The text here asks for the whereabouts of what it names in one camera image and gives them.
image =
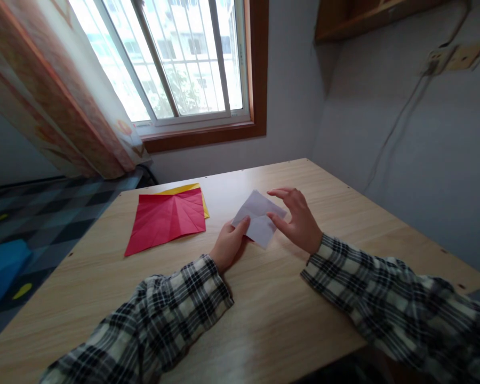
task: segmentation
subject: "wooden window frame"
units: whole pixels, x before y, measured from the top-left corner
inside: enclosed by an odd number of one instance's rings
[[[244,0],[247,81],[251,120],[141,137],[149,153],[242,140],[267,134],[269,0]]]

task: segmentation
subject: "yellow spot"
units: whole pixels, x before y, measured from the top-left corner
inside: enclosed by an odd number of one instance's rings
[[[30,284],[30,283],[25,284],[23,287],[20,288],[20,290],[14,295],[14,297],[12,299],[13,300],[19,299],[20,297],[22,297],[25,293],[27,293],[31,289],[32,289],[32,284]]]
[[[3,215],[0,215],[0,221],[7,219],[9,215],[7,213],[4,213]]]

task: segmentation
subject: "wall switch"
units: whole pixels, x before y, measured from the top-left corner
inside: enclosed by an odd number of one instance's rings
[[[480,42],[462,44],[455,48],[453,55],[446,64],[445,70],[456,71],[475,69],[480,62]]]
[[[421,68],[420,75],[439,75],[452,56],[453,50],[453,47],[445,47],[431,51]]]

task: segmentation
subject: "curtain pattern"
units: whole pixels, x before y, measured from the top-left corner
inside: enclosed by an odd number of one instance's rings
[[[150,159],[69,0],[0,0],[0,113],[67,176]]]

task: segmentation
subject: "plaid shirt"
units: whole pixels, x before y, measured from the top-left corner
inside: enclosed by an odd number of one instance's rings
[[[443,383],[480,383],[480,303],[404,262],[323,235],[301,273],[368,343]]]
[[[445,280],[416,276],[399,260],[326,235],[302,277],[393,360],[440,382],[480,382],[480,303]],[[214,262],[203,255],[170,277],[144,280],[41,383],[151,382],[232,305]]]

